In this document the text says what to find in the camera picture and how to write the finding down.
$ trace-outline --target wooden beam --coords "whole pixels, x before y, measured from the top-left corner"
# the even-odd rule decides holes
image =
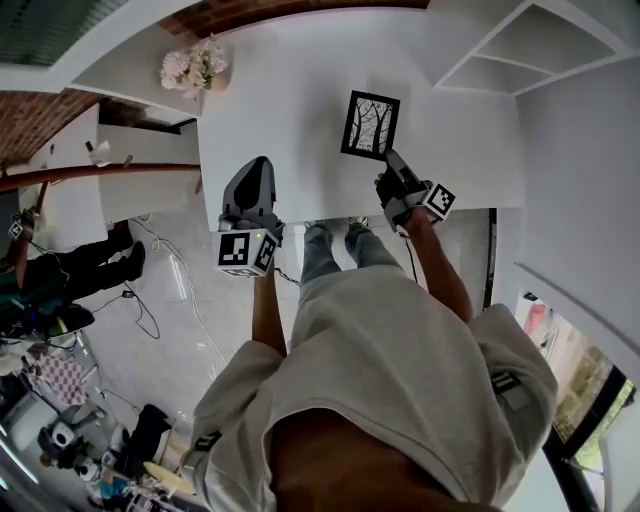
[[[0,192],[19,187],[29,187],[39,183],[82,178],[85,176],[103,176],[105,174],[126,174],[132,172],[193,172],[199,171],[199,165],[191,164],[143,164],[131,163],[126,168],[123,164],[109,164],[104,167],[84,165],[80,167],[63,167],[61,169],[46,169],[44,171],[14,174],[0,178]]]

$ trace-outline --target person in black pants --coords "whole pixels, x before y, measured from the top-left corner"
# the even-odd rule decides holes
[[[20,317],[21,307],[50,315],[73,301],[135,281],[142,275],[145,250],[133,243],[126,221],[114,226],[107,240],[82,245],[69,253],[47,253],[27,261],[33,233],[33,217],[23,212],[23,232],[0,260],[0,330]],[[128,257],[107,263],[116,253],[133,246]]]
[[[133,245],[131,255],[115,263],[107,263],[111,257],[126,251]],[[37,287],[48,274],[68,274],[64,288],[64,303],[93,295],[99,290],[119,286],[125,281],[135,281],[142,276],[145,250],[142,242],[133,243],[127,222],[120,222],[109,231],[104,242],[81,245],[69,253],[45,254],[27,264],[25,288]]]

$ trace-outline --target white floor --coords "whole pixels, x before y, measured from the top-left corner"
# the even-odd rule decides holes
[[[175,418],[175,427],[187,434],[193,409],[212,381],[214,365],[219,372],[224,363],[214,359],[207,336],[196,321],[188,280],[179,263],[162,247],[154,252],[154,238],[134,223],[130,225],[134,238],[142,240],[147,249],[144,275],[132,286],[155,316],[161,337],[152,339],[135,325],[139,308],[134,299],[119,299],[96,313],[96,322],[86,330],[87,338],[105,386],[112,386],[113,391],[138,406],[152,403],[160,407]],[[151,226],[158,236],[171,241],[187,261],[207,330],[228,361],[250,337],[252,281],[214,270],[202,195],[178,210],[154,213]],[[373,218],[371,226],[411,276],[404,241],[391,231],[382,216]],[[276,265],[294,279],[300,277],[302,231],[302,226],[287,226],[282,248],[276,253]],[[488,211],[453,212],[438,233],[469,289],[476,311],[480,311],[486,279]],[[335,236],[336,261],[342,268],[352,268],[354,264],[342,238],[340,233]],[[417,271],[422,279],[421,270]],[[298,288],[280,277],[276,279],[280,314],[288,334],[295,319]],[[95,310],[119,296],[123,289],[102,291],[80,302]],[[142,324],[154,332],[146,314]],[[123,411],[123,404],[116,402],[117,398],[109,398],[114,410]]]

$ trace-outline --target leg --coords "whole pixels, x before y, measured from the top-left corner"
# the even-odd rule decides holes
[[[382,240],[362,224],[352,224],[344,242],[349,256],[358,268],[372,265],[393,265],[402,268],[387,251]]]
[[[106,263],[113,255],[128,249],[132,244],[133,239],[127,223],[118,223],[109,230],[104,242],[81,245],[69,253],[58,254],[58,257],[64,266],[91,268]]]
[[[332,240],[333,235],[323,227],[315,225],[307,229],[304,234],[304,264],[300,287],[316,277],[340,272],[331,252]]]
[[[115,263],[94,267],[85,265],[66,267],[63,262],[62,268],[70,276],[65,289],[65,302],[69,304],[82,297],[93,295],[98,290],[107,290],[125,281],[135,281],[142,275],[144,260],[144,246],[137,242],[131,251],[131,256],[120,258]]]

